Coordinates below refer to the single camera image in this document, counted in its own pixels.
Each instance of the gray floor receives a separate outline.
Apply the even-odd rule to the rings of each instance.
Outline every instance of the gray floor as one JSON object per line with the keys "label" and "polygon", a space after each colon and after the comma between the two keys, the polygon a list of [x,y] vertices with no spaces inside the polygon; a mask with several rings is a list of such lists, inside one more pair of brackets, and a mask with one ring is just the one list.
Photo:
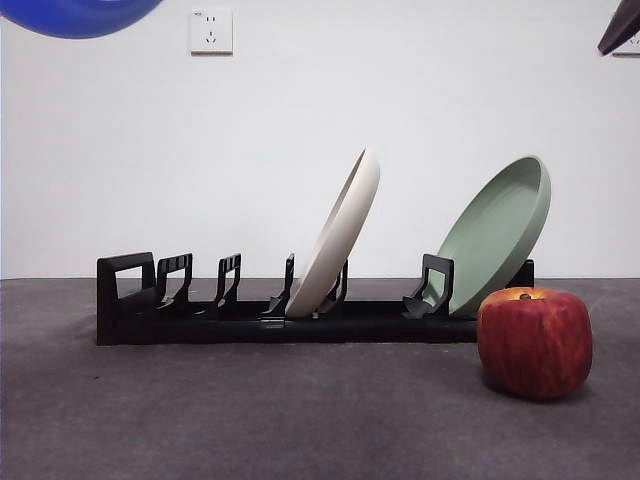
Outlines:
{"label": "gray floor", "polygon": [[554,403],[497,391],[472,344],[96,347],[94,281],[4,281],[2,479],[640,478],[640,280],[539,283],[593,325],[587,384]]}

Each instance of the black dish rack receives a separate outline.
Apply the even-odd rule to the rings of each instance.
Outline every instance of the black dish rack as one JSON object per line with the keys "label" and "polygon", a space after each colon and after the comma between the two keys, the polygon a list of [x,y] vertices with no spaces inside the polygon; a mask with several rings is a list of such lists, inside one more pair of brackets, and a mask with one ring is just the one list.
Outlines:
{"label": "black dish rack", "polygon": [[[296,343],[296,342],[475,342],[476,321],[449,315],[453,260],[425,254],[418,288],[398,301],[346,301],[348,263],[317,310],[307,318],[285,317],[291,296],[294,255],[285,262],[284,288],[270,300],[239,301],[240,254],[222,258],[211,301],[190,301],[191,253],[158,261],[150,252],[101,258],[97,262],[97,344]],[[116,273],[142,267],[142,289],[119,298]],[[184,270],[182,286],[165,298],[167,275]],[[423,300],[429,272],[444,275],[442,296]],[[227,288],[226,277],[233,272]],[[533,286],[534,264],[527,260],[510,286]]]}

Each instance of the electrical outlet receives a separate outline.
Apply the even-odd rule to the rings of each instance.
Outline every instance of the electrical outlet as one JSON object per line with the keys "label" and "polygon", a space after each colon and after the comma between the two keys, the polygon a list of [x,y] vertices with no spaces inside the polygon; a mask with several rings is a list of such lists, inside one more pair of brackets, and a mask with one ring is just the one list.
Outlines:
{"label": "electrical outlet", "polygon": [[189,20],[191,53],[233,53],[233,12],[194,10]]}

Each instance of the wall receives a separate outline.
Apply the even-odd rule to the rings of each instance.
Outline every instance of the wall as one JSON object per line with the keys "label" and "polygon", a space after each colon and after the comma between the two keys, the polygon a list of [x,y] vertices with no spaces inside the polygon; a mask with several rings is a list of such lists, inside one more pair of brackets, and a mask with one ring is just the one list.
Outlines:
{"label": "wall", "polygon": [[468,201],[526,154],[554,198],[538,274],[638,276],[639,59],[596,51],[617,0],[234,0],[235,55],[192,57],[165,0],[116,34],[2,20],[2,274],[100,256],[309,253],[364,146],[380,190],[354,276],[417,276]]}

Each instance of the dish rack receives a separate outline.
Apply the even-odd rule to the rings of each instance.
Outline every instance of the dish rack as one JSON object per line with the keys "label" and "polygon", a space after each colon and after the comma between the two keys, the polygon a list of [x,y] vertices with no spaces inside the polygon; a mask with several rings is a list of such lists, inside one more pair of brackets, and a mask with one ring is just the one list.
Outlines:
{"label": "dish rack", "polygon": [[[101,258],[97,262],[97,344],[156,343],[296,343],[296,342],[475,342],[476,321],[449,315],[454,262],[425,254],[418,288],[397,301],[346,300],[348,262],[313,315],[285,317],[291,296],[295,257],[285,262],[284,287],[264,301],[238,300],[240,254],[222,258],[211,301],[189,300],[191,253],[158,261],[157,277],[150,252]],[[142,289],[119,297],[116,273],[142,267]],[[166,298],[167,275],[184,270],[184,281]],[[444,275],[443,292],[423,300],[429,272]],[[226,279],[233,274],[229,287]],[[505,287],[533,286],[534,263],[527,260]]]}

